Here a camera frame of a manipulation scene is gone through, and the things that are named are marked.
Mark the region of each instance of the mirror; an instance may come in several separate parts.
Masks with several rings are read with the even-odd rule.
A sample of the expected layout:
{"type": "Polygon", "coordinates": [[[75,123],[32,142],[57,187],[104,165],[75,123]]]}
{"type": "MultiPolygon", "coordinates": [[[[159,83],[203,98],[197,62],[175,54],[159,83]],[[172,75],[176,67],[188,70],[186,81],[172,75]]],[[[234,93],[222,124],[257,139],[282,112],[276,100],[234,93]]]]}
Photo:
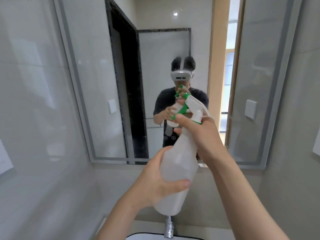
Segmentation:
{"type": "Polygon", "coordinates": [[[209,109],[238,164],[264,168],[292,6],[282,5],[271,18],[251,15],[254,5],[245,6],[245,0],[54,2],[92,162],[145,164],[163,146],[174,145],[179,136],[170,121],[172,108],[166,108],[175,105],[184,85],[209,109]],[[268,30],[272,22],[275,32],[268,30]],[[262,54],[270,51],[273,63],[261,70],[256,63],[261,57],[265,62],[262,54]],[[252,85],[257,74],[269,78],[268,87],[252,85]],[[246,117],[252,92],[239,94],[240,87],[257,88],[255,99],[264,99],[258,101],[258,119],[246,117]],[[249,149],[259,153],[243,153],[249,149]]]}

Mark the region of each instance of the chrome faucet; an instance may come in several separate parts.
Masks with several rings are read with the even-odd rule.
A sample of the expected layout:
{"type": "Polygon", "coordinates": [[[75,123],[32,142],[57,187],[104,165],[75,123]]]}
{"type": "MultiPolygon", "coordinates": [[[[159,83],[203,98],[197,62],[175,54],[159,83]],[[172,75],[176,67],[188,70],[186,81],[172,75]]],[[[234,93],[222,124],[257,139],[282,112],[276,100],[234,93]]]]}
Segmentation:
{"type": "Polygon", "coordinates": [[[171,216],[167,216],[164,223],[164,238],[174,238],[174,223],[171,216]]]}

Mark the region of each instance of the black t-shirt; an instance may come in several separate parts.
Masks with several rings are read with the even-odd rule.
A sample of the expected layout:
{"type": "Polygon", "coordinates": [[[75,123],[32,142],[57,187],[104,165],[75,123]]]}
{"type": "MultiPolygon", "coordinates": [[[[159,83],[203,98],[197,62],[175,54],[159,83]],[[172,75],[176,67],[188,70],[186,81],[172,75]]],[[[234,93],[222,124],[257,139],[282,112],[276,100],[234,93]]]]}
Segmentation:
{"type": "MultiPolygon", "coordinates": [[[[207,108],[209,106],[209,98],[207,94],[199,89],[189,88],[189,92],[192,96],[194,96],[197,100],[202,102],[207,108]]],[[[176,91],[174,88],[167,88],[160,92],[154,106],[153,115],[164,111],[167,107],[170,107],[176,103],[175,95],[176,91]]],[[[177,133],[168,127],[167,130],[167,121],[164,121],[164,129],[163,129],[163,144],[162,147],[173,146],[176,140],[178,139],[177,133]]]]}

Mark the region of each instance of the wall switch panel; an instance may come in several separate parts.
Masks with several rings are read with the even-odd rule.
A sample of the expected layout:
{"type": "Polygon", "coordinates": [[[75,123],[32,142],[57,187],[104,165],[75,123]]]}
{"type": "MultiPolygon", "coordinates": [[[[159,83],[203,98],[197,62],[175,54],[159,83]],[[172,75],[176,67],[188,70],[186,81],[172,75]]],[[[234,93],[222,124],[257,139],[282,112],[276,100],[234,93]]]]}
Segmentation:
{"type": "Polygon", "coordinates": [[[113,114],[117,111],[116,101],[114,99],[108,101],[109,105],[109,112],[110,114],[113,114]]]}
{"type": "Polygon", "coordinates": [[[315,144],[313,146],[312,150],[315,154],[318,154],[320,156],[320,129],[318,131],[317,138],[315,140],[315,144]]]}
{"type": "Polygon", "coordinates": [[[257,102],[252,100],[247,100],[245,104],[245,116],[254,120],[256,116],[257,102]]]}

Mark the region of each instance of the person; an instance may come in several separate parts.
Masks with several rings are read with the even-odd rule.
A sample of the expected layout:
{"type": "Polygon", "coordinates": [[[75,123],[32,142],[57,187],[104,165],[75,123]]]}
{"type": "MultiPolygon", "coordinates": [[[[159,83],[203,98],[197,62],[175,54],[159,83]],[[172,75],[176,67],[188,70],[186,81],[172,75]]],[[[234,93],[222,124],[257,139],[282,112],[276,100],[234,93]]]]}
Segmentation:
{"type": "MultiPolygon", "coordinates": [[[[214,120],[206,117],[199,125],[181,114],[176,120],[192,134],[200,157],[211,170],[235,238],[289,240],[222,144],[214,120]]],[[[175,132],[181,133],[181,129],[176,128],[175,132]]],[[[131,222],[142,208],[190,187],[190,181],[186,179],[166,182],[161,177],[161,159],[170,148],[162,148],[148,162],[138,179],[118,200],[95,240],[126,239],[131,222]]]]}
{"type": "Polygon", "coordinates": [[[189,93],[207,108],[209,106],[207,94],[199,89],[190,87],[190,80],[194,76],[195,68],[196,62],[192,56],[187,56],[184,60],[179,56],[171,63],[171,78],[174,81],[175,87],[167,88],[160,92],[153,111],[153,121],[155,124],[161,125],[164,121],[162,147],[173,146],[179,137],[172,127],[167,126],[167,120],[172,121],[170,118],[174,116],[174,107],[172,105],[176,102],[174,95],[177,91],[189,93]]]}

